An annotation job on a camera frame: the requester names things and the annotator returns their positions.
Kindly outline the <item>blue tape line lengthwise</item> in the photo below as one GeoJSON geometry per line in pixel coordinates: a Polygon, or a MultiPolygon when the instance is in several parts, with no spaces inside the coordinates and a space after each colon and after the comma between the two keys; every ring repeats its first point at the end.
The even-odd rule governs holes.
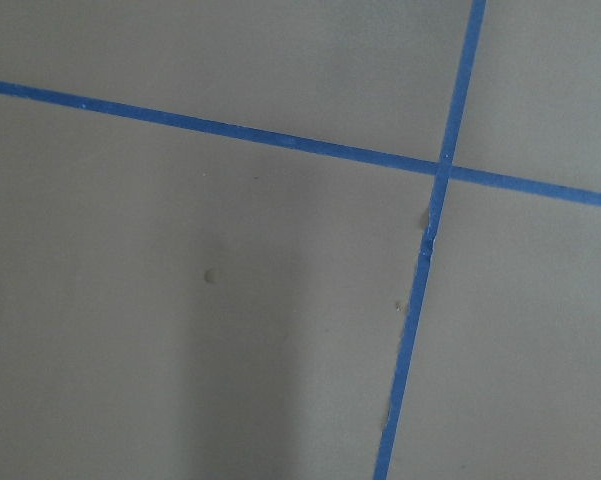
{"type": "Polygon", "coordinates": [[[485,0],[474,1],[471,3],[461,55],[456,71],[454,89],[449,104],[444,136],[441,143],[438,162],[436,163],[428,204],[427,225],[422,234],[414,278],[407,302],[404,326],[389,395],[386,422],[380,437],[374,471],[372,474],[373,480],[386,479],[389,475],[396,434],[407,389],[417,330],[425,301],[427,283],[434,257],[435,243],[439,232],[451,169],[455,158],[486,6],[487,2],[485,0]]]}

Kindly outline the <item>blue tape line crosswise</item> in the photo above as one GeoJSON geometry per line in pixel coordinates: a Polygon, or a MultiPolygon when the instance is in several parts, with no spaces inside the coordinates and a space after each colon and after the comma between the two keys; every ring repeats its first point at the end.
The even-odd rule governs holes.
{"type": "MultiPolygon", "coordinates": [[[[5,81],[0,81],[0,95],[426,175],[434,175],[438,167],[436,162],[430,160],[341,145],[5,81]]],[[[462,166],[453,166],[450,170],[450,178],[486,187],[518,191],[536,196],[601,207],[601,192],[586,189],[497,174],[462,166]]]]}

